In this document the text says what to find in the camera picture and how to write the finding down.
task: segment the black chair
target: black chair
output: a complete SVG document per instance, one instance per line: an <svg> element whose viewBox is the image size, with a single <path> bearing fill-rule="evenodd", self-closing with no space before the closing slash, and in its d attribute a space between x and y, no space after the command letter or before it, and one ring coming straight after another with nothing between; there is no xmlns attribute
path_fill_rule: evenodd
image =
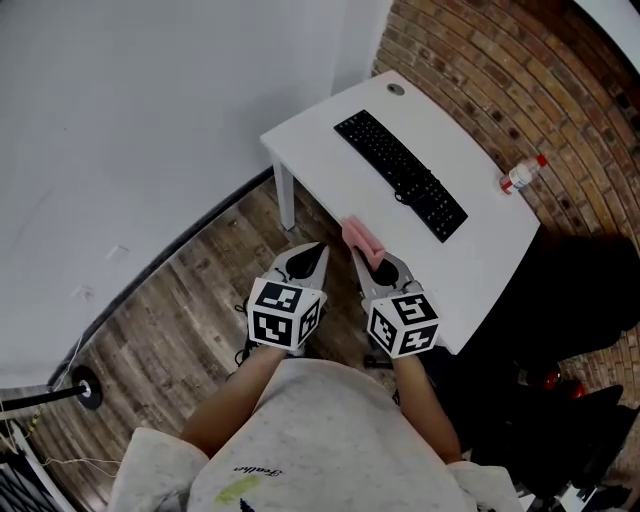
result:
<svg viewBox="0 0 640 512"><path fill-rule="evenodd" d="M622 386L576 400L515 386L513 407L494 418L472 461L504 466L551 507L568 484L590 496L615 460L640 409L618 404Z"/></svg>

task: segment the pink object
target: pink object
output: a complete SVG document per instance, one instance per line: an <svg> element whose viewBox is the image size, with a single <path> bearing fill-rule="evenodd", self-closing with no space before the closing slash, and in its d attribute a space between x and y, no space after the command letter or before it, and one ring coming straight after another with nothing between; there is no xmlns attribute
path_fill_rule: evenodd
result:
<svg viewBox="0 0 640 512"><path fill-rule="evenodd" d="M387 251L357 217L352 215L342 221L342 239L350 249L354 247L360 249L371 269L374 272L378 270Z"/></svg>

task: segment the wooden floor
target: wooden floor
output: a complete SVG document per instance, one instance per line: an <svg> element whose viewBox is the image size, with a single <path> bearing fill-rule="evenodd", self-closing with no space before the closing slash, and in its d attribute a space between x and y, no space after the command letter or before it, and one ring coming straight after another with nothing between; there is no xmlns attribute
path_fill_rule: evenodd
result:
<svg viewBox="0 0 640 512"><path fill-rule="evenodd" d="M77 358L98 374L103 405L96 412L75 399L47 406L30 438L37 452L60 460L121 460L136 427L178 433L198 403L236 368L246 323L234 306L277 253L308 241L326 242L332 251L328 314L310 348L319 357L361 366L369 352L365 315L349 280L349 253L339 227L304 190L296 191L296 216L297 227L283 231L270 179L180 249ZM389 375L368 373L392 386ZM101 467L115 473L114 465ZM50 468L79 506L105 510L112 479L83 463Z"/></svg>

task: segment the black baseboard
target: black baseboard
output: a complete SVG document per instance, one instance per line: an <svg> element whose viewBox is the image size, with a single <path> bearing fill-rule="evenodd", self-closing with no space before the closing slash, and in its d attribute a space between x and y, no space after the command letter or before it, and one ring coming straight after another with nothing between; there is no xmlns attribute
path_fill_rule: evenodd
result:
<svg viewBox="0 0 640 512"><path fill-rule="evenodd" d="M98 315L98 317L91 322L91 325L82 333L82 336L78 340L78 344L75 343L71 347L71 350L67 353L64 360L58 365L53 375L47 381L47 387L51 388L60 378L60 375L66 370L67 366L71 362L73 354L82 350L91 337L96 333L100 326L105 322L109 316L120 306L137 288L140 286L151 274L158 270L163 263L165 263L171 256L173 256L184 244L196 236L203 228L205 228L212 220L223 213L227 208L237 203L242 197L251 192L258 185L267 181L273 175L273 167L262 171L255 178L247 182L245 185L236 190L233 194L227 197L217 206L209 210L204 216L198 219L195 224L187 228L178 238L171 242L158 256L156 256L149 265L147 265L142 272L140 272L133 281L131 281L124 290L122 290L113 299L109 305Z"/></svg>

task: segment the white cord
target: white cord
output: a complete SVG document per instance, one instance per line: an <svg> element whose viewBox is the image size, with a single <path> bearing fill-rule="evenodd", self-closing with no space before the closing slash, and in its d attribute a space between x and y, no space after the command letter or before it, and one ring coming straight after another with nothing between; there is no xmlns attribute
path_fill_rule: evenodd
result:
<svg viewBox="0 0 640 512"><path fill-rule="evenodd" d="M7 448L9 448L9 450L11 450L14 455L18 455L18 449L16 448L16 443L13 440L13 435L11 434L11 429L9 428L9 422L7 421L7 417L4 414L4 405L2 405L2 398L0 398L0 412L2 413L2 418L4 419L4 426L7 429L7 434L9 434L9 441L11 441L11 444L9 444L9 441L7 441L7 438L2 435L2 432L0 432L0 437L2 438L2 442L5 445L7 445Z"/></svg>
<svg viewBox="0 0 640 512"><path fill-rule="evenodd" d="M67 365L67 367L65 368L64 372L60 376L60 378L58 380L58 384L56 385L56 387L53 388L54 391L58 391L60 386L62 386L62 381L64 381L64 378L67 376L67 374L69 373L69 370L71 369L71 365L76 360L76 356L78 355L78 351L80 350L80 343L81 342L82 342L82 336L80 336L78 338L78 342L76 343L76 350L73 352L73 355L71 356L71 359L69 360L69 364Z"/></svg>
<svg viewBox="0 0 640 512"><path fill-rule="evenodd" d="M90 464L91 466L96 468L98 471L100 471L101 473L104 473L105 475L107 475L110 478L115 478L116 475L112 475L111 473L108 473L104 469L96 466L94 464L94 462L104 462L105 464L118 464L118 465L121 464L121 462L117 461L117 460L91 459L89 457L84 458L84 459L70 459L70 460L58 460L58 459L53 459L53 458L49 457L47 460L44 461L44 464L40 464L40 465L42 467L45 467L45 466L48 466L49 464L51 464L52 462L55 462L56 464L71 464L72 462L86 462L87 464Z"/></svg>
<svg viewBox="0 0 640 512"><path fill-rule="evenodd" d="M69 360L69 363L67 364L67 367L65 368L64 372L60 375L59 379L58 379L58 383L55 385L55 387L53 388L53 391L58 391L58 389L60 389L60 386L62 386L62 383L64 381L64 378L67 376L67 374L69 373L69 370L71 369L71 365L73 364L73 362L76 360L76 357L78 355L78 352L80 351L80 344L82 343L82 336L80 336L80 338L78 338L78 342L76 343L76 349L73 352L73 356L71 356L71 359ZM32 432L35 432L35 430L32 430L31 432L29 432L26 436L25 439L27 439ZM11 437L11 443L13 444L14 448L13 448L13 452L17 455L18 452L15 449L15 443L13 442L13 437ZM92 459L90 457L84 457L84 458L79 458L79 459L69 459L69 460L58 460L58 459L54 459L53 457L49 457L47 458L47 460L44 461L43 464L40 464L40 466L45 467L48 466L49 464L51 464L52 462L55 462L56 464L71 464L73 462L86 462L87 464L93 466L94 468L96 468L98 471L100 471L101 473L104 473L105 475L107 475L110 478L115 478L116 475L112 475L111 473L108 473L107 471L105 471L104 469L96 466L94 464L94 462L104 462L106 464L120 464L120 461L118 460L102 460L102 459Z"/></svg>

